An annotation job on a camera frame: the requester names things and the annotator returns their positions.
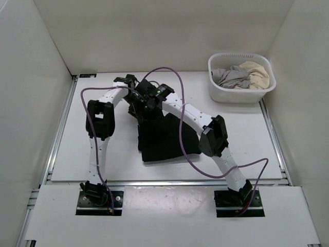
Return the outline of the black trousers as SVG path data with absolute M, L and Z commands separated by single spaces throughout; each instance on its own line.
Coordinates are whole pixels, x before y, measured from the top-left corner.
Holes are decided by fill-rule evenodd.
M 183 156 L 179 142 L 180 119 L 171 113 L 154 120 L 136 118 L 138 151 L 143 162 L 159 162 Z

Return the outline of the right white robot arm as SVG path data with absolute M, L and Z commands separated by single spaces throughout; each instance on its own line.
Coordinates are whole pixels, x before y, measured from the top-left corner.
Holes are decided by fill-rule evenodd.
M 225 178 L 231 201 L 238 206 L 244 205 L 250 198 L 252 185 L 242 174 L 229 149 L 227 128 L 224 118 L 220 115 L 215 117 L 200 112 L 194 106 L 185 102 L 184 92 L 179 96 L 171 87 L 161 84 L 154 86 L 143 79 L 137 86 L 136 91 L 141 94 L 141 109 L 136 112 L 146 120 L 149 113 L 166 111 L 179 119 L 178 141 L 183 156 L 188 159 L 182 139 L 183 124 L 188 125 L 199 136 L 198 148 L 200 152 L 216 163 L 221 175 L 210 175 L 197 168 L 192 161 L 190 165 L 198 173 L 212 179 Z

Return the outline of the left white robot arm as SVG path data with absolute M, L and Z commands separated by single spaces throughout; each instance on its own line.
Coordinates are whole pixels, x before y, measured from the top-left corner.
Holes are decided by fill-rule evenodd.
M 80 92 L 90 141 L 88 179 L 80 186 L 85 196 L 97 207 L 107 205 L 114 209 L 113 194 L 105 178 L 107 145 L 115 130 L 114 109 L 117 104 L 122 99 L 142 99 L 135 90 L 137 82 L 134 75 L 127 74 L 124 78 L 115 78 L 110 87 L 87 87 Z M 86 102 L 84 93 L 91 90 L 106 90 L 106 93 L 97 100 Z

